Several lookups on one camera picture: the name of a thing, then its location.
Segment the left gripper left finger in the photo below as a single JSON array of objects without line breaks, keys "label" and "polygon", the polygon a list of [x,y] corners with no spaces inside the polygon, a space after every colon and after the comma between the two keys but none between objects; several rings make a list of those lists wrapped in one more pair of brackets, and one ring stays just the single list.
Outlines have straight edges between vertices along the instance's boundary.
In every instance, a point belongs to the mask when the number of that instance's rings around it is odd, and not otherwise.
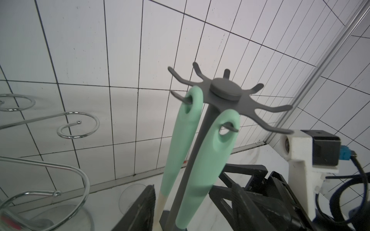
[{"label": "left gripper left finger", "polygon": [[156,194],[154,185],[146,186],[113,231],[152,231]]}]

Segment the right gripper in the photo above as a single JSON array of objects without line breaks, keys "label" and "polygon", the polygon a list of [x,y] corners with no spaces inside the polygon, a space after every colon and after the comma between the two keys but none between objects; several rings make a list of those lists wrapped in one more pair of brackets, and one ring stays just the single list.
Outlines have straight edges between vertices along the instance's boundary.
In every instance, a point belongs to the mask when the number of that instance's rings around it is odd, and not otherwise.
[{"label": "right gripper", "polygon": [[283,176],[263,165],[226,164],[209,197],[234,231],[313,231]]}]

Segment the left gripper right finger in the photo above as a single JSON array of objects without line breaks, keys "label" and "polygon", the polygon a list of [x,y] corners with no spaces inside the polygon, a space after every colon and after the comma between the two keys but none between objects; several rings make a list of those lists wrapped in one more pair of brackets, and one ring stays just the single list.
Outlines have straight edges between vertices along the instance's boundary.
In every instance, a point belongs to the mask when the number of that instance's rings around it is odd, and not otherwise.
[{"label": "left gripper right finger", "polygon": [[234,231],[275,231],[260,207],[271,209],[276,202],[274,198],[248,193],[240,185],[231,187]]}]

